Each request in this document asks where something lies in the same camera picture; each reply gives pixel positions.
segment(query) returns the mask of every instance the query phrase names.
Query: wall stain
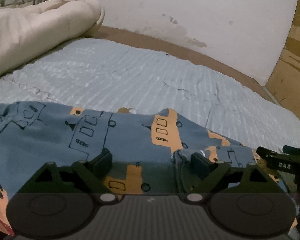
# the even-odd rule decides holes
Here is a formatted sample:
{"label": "wall stain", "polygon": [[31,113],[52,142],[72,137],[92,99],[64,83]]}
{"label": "wall stain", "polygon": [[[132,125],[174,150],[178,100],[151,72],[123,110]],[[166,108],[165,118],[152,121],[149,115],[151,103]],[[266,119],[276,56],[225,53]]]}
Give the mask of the wall stain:
{"label": "wall stain", "polygon": [[172,17],[171,15],[169,15],[169,16],[167,16],[167,17],[170,18],[170,22],[172,22],[173,24],[178,25],[178,22],[177,22],[176,20],[174,20],[173,17]]}
{"label": "wall stain", "polygon": [[171,24],[170,22],[162,22],[162,25],[153,27],[144,27],[136,29],[135,33],[151,36],[163,41],[168,41],[178,46],[193,49],[200,52],[200,48],[206,48],[207,44],[194,38],[187,36],[187,31],[183,26]]}
{"label": "wall stain", "polygon": [[198,41],[197,39],[188,38],[188,43],[190,43],[194,46],[197,46],[199,48],[206,48],[207,47],[207,44],[205,44],[204,42]]}

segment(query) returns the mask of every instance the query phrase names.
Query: blanket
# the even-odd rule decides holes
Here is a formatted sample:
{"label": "blanket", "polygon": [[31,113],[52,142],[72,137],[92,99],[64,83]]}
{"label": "blanket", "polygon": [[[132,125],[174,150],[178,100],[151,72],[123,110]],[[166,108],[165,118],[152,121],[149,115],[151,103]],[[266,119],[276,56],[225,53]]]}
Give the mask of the blanket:
{"label": "blanket", "polygon": [[105,11],[97,0],[48,0],[38,5],[0,8],[0,75],[58,44],[101,26]]}
{"label": "blanket", "polygon": [[[178,192],[171,158],[176,151],[184,156],[198,152],[233,167],[262,165],[255,150],[171,108],[141,115],[126,108],[110,113],[35,101],[0,104],[0,230],[13,234],[7,203],[44,163],[69,166],[90,161],[104,149],[112,153],[113,165],[102,181],[118,195]],[[287,191],[279,174],[266,171]]]}

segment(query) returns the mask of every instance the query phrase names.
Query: mattress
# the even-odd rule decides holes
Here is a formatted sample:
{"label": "mattress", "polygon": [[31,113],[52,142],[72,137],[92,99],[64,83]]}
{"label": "mattress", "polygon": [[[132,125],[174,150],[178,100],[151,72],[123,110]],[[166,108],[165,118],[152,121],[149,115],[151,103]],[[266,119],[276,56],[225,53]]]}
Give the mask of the mattress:
{"label": "mattress", "polygon": [[0,79],[0,103],[34,100],[187,119],[249,147],[300,147],[300,121],[236,80],[165,52],[77,39]]}

